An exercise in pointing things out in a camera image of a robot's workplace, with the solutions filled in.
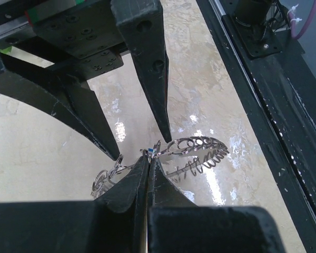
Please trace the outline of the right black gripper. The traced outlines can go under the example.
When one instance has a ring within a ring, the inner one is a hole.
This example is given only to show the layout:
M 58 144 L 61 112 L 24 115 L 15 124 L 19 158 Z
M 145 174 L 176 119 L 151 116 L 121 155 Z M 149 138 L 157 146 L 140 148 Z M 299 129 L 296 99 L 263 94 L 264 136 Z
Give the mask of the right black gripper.
M 195 207 L 146 155 L 95 202 L 0 203 L 0 252 L 281 250 L 264 209 Z

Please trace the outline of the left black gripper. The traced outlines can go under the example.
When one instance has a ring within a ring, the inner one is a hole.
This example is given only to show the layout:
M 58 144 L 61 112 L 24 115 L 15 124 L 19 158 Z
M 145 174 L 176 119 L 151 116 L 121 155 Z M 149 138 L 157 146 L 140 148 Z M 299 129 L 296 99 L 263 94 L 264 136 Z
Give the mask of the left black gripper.
M 123 66 L 126 48 L 110 1 L 0 2 L 0 49 L 11 46 L 82 79 Z M 120 151 L 96 94 L 51 70 L 0 54 L 0 94 L 61 121 L 116 160 Z

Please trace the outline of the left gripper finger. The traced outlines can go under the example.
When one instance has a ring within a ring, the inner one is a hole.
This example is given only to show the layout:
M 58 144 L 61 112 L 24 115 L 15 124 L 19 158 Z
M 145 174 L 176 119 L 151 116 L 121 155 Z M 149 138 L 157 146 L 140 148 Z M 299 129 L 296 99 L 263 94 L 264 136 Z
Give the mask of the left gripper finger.
M 111 1 L 111 10 L 160 133 L 166 142 L 170 142 L 167 114 L 169 59 L 162 4 L 160 1 Z

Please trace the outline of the metal disc with keyrings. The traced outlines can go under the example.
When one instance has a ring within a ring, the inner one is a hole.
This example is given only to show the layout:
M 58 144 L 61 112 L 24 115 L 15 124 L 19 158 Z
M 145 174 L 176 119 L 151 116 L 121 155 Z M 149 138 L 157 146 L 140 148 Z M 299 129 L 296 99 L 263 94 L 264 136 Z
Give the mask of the metal disc with keyrings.
M 215 168 L 228 154 L 228 147 L 214 137 L 191 136 L 179 138 L 168 143 L 166 148 L 161 148 L 158 141 L 153 148 L 152 155 L 146 149 L 140 151 L 148 155 L 149 162 L 158 161 L 166 168 L 163 174 L 175 183 L 185 180 L 188 175 L 198 176 L 204 173 L 204 169 Z M 134 165 L 122 164 L 123 155 L 116 159 L 112 169 L 101 170 L 92 184 L 91 196 L 97 199 L 114 185 L 116 185 L 125 172 L 134 168 Z

